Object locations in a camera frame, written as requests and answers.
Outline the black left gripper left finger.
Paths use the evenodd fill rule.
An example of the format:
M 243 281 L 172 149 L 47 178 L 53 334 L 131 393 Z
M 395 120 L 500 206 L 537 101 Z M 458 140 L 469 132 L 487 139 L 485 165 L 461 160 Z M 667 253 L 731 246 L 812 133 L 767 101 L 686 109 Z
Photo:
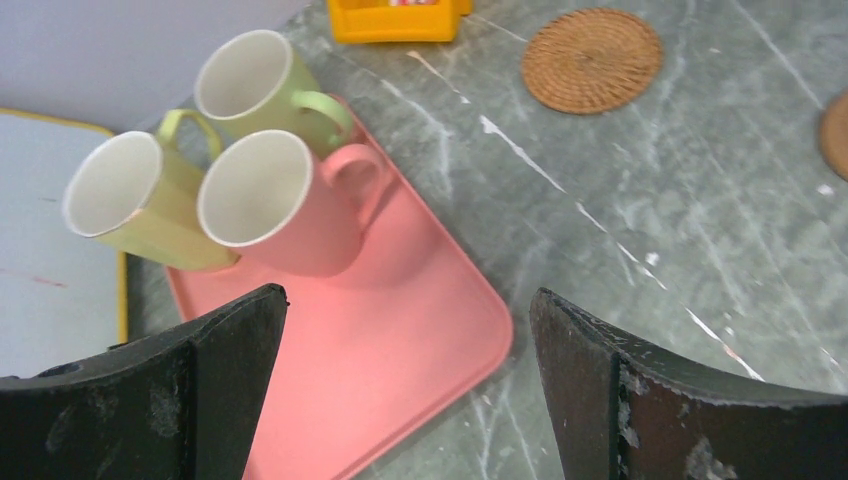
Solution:
M 262 285 L 107 352 L 1 381 L 5 479 L 239 479 L 287 293 Z

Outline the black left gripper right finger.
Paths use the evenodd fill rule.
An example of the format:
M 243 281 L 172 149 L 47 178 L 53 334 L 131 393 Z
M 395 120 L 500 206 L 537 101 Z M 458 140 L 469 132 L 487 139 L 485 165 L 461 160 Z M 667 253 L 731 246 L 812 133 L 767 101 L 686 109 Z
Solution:
M 692 361 L 548 289 L 530 323 L 568 479 L 843 479 L 847 399 Z

